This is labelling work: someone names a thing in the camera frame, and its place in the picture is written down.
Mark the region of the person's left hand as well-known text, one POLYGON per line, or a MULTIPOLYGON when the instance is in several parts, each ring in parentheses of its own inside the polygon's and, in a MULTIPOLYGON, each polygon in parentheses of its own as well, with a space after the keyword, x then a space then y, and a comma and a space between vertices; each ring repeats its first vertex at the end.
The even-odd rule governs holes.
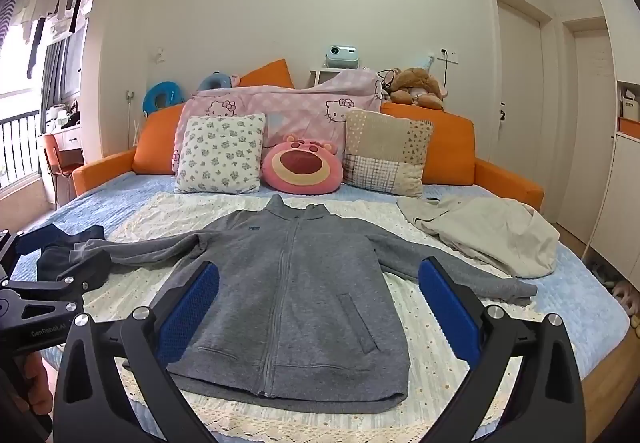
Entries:
POLYGON ((26 356, 22 371, 28 385, 27 400, 14 397, 15 405, 22 413, 32 411, 36 415, 49 415, 53 407, 53 395, 49 390, 48 373, 41 354, 36 352, 26 356))

